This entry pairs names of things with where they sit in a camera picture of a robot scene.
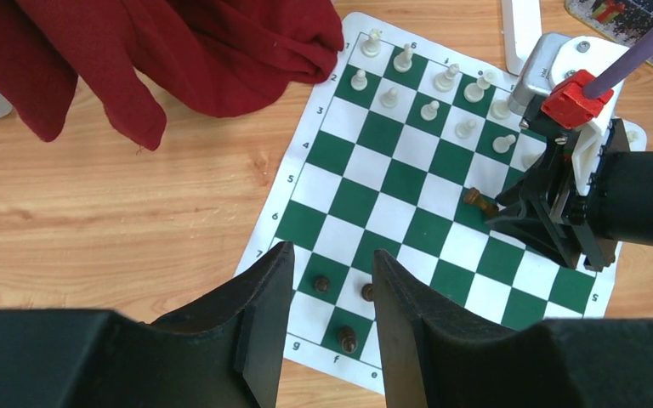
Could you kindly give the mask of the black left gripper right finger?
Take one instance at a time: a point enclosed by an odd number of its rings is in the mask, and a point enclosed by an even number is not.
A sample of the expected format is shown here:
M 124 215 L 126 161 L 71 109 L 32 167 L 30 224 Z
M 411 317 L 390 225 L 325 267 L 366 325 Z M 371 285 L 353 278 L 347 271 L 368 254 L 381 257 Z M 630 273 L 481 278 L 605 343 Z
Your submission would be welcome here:
M 385 249 L 373 254 L 372 284 L 387 406 L 529 406 L 508 350 L 514 330 L 422 283 Z

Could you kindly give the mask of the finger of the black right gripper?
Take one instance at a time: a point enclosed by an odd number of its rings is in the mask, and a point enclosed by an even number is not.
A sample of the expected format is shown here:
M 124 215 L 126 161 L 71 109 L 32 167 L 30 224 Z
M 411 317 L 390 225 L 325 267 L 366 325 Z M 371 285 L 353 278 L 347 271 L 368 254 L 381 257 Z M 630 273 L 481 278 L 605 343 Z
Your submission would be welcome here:
M 516 202 L 489 217 L 485 224 L 496 232 L 525 243 L 556 264 L 574 269 L 581 255 L 567 228 L 553 223 L 547 213 L 530 202 Z
M 516 182 L 497 195 L 496 202 L 508 207 L 519 202 L 533 202 L 550 208 L 558 183 L 558 150 L 547 148 Z

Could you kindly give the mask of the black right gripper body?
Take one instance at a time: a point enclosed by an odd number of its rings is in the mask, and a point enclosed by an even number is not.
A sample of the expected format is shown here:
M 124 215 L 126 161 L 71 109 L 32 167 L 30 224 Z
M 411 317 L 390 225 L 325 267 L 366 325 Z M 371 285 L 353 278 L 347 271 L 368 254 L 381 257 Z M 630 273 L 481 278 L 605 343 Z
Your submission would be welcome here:
M 546 149 L 558 150 L 558 183 L 550 208 L 531 203 L 574 237 L 581 251 L 577 266 L 600 271 L 612 265 L 620 242 L 653 247 L 653 151 L 630 150 L 623 120 L 612 120 L 591 189 L 582 196 L 571 163 L 576 132 L 558 130 L 551 121 L 540 128 L 547 133 Z

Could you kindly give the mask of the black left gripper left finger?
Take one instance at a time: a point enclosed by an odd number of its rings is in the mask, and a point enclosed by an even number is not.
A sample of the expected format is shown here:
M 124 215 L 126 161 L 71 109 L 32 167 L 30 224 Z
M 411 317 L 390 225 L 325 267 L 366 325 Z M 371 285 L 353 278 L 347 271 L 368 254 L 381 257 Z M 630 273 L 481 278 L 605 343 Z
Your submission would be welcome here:
M 282 241 L 244 272 L 152 322 L 150 407 L 275 406 L 295 266 Z

